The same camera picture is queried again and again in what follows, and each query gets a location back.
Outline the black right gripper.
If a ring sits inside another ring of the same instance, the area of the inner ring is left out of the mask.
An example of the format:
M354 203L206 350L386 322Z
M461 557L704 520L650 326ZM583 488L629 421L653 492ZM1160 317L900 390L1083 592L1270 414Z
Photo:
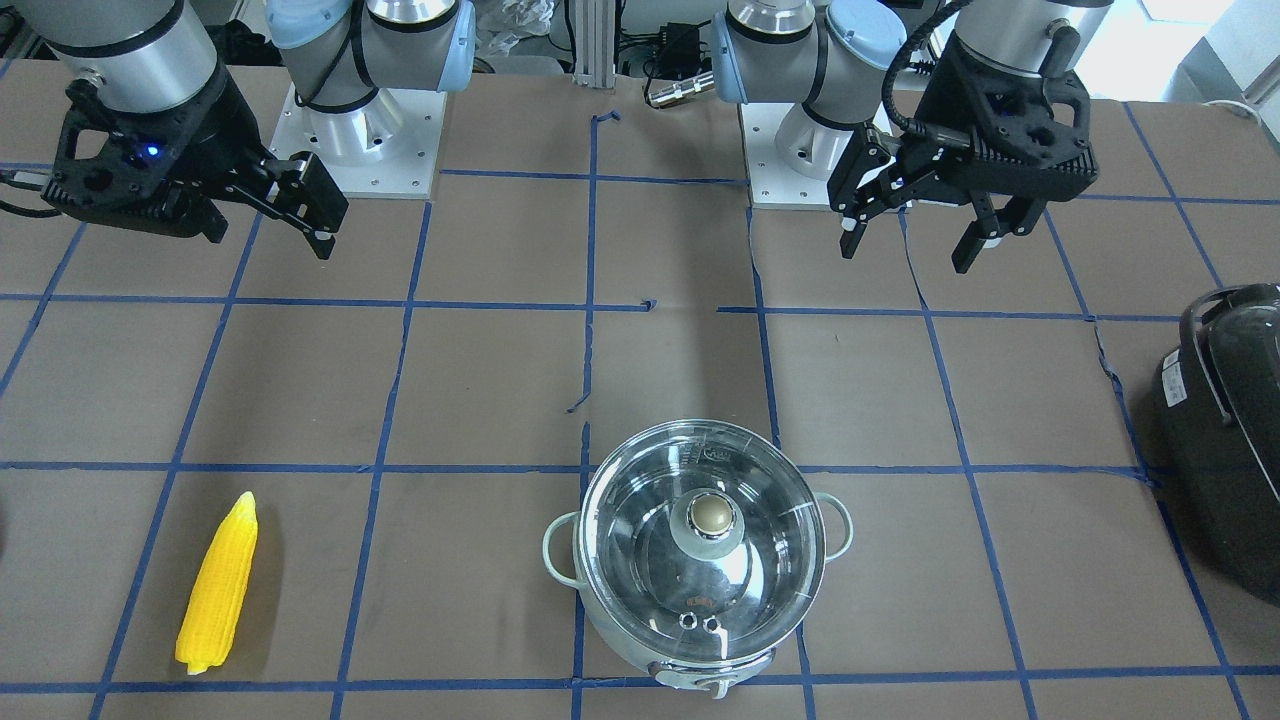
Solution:
M256 118L227 72L215 72L184 102L155 113L108 108L105 87L86 77L70 100L51 178L41 199L81 222L128 231L221 241L215 201L247 204L332 258L349 201L316 152L268 158Z

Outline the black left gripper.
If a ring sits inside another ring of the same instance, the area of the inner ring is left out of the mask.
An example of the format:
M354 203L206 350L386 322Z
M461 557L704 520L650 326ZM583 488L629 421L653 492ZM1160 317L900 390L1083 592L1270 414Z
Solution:
M966 146L945 147L919 135L901 142L872 122L859 124L828 178L829 208L842 217L841 256L854 258L872 218L914 202L905 176L936 176L947 184L945 199L960 190L1012 196L996 208L989 193L969 193L975 219L951 254L957 274L1006 234L1029 234L1048 201L1088 190L1100 174L1091 100L1068 69L1068 51L1080 40L1078 32L1053 33L1030 74L1020 76L951 37L914 118Z

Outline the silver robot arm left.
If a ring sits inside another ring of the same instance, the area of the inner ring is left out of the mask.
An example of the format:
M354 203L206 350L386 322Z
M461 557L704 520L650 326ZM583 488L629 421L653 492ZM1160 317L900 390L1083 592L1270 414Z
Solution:
M1098 178L1076 74L1107 1L951 1L914 28L881 1L730 1L710 26L726 102L790 105L781 150L805 152L852 258L872 219L913 201L969 205L951 255L1029 234Z

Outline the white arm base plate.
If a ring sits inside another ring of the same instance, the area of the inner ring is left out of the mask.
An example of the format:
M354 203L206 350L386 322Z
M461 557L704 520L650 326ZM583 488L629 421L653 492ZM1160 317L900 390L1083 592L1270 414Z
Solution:
M799 104L742 104L739 115L751 205L828 210L827 182L852 132L818 123Z
M291 86L269 143L283 159L311 151L348 199L429 200L448 94L380 88L343 113L302 108Z

